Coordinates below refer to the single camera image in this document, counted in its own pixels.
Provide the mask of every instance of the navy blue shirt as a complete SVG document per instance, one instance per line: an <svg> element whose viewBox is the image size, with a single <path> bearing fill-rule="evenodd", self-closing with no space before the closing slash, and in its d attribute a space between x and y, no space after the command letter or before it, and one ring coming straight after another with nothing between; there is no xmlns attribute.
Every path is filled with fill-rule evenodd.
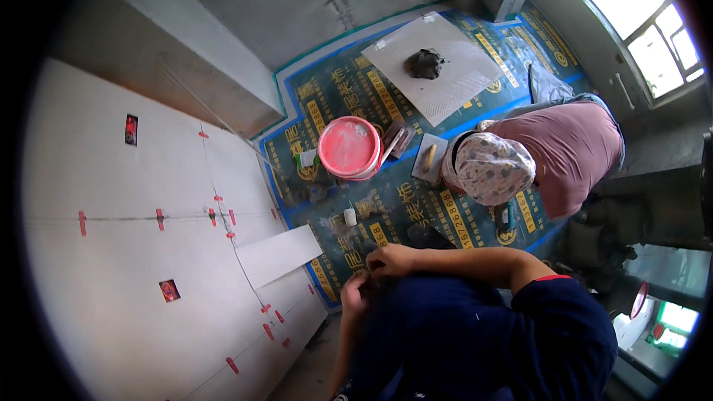
<svg viewBox="0 0 713 401"><path fill-rule="evenodd" d="M371 307L334 399L598 400L618 346L593 297L548 276L511 306L475 281L403 278Z"/></svg>

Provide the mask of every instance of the pink t-shirt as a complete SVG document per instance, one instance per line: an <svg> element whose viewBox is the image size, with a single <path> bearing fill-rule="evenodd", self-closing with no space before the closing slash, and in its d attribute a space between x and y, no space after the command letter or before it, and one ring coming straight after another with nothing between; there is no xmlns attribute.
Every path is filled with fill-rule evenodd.
<svg viewBox="0 0 713 401"><path fill-rule="evenodd" d="M521 142L542 159L536 188L550 219L571 216L619 162L622 139L601 105L572 102L498 121L487 131Z"/></svg>

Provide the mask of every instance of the man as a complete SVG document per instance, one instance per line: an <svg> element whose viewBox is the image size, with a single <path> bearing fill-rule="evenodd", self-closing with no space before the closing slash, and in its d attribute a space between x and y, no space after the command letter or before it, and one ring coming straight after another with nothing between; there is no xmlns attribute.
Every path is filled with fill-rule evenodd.
<svg viewBox="0 0 713 401"><path fill-rule="evenodd" d="M550 220L574 215L594 185L624 162L624 138L606 104L591 93L514 109L459 135L443 179L478 203L496 206L517 192L540 193Z"/></svg>
<svg viewBox="0 0 713 401"><path fill-rule="evenodd" d="M512 248L388 244L342 290L334 400L596 400L618 346L577 281ZM379 298L370 281L400 278ZM512 290L512 308L494 288Z"/></svg>

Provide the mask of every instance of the bucket lid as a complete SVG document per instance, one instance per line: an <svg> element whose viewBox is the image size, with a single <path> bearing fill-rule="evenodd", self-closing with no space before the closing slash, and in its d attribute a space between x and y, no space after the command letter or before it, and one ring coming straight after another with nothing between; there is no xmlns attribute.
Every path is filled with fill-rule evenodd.
<svg viewBox="0 0 713 401"><path fill-rule="evenodd" d="M319 160L338 176L353 176L371 168L380 149L379 134L367 120L341 117L319 136Z"/></svg>

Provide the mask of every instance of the hand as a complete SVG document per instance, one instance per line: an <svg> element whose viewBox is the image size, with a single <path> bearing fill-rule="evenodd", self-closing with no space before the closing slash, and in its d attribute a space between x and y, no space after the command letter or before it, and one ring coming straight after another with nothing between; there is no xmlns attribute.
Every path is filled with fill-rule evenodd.
<svg viewBox="0 0 713 401"><path fill-rule="evenodd" d="M421 250L399 244L388 244L367 256L367 266L373 278L405 276L415 271L414 261Z"/></svg>
<svg viewBox="0 0 713 401"><path fill-rule="evenodd" d="M361 299L359 287L369 278L366 272L354 273L342 287L342 325L358 321L367 311L369 304Z"/></svg>

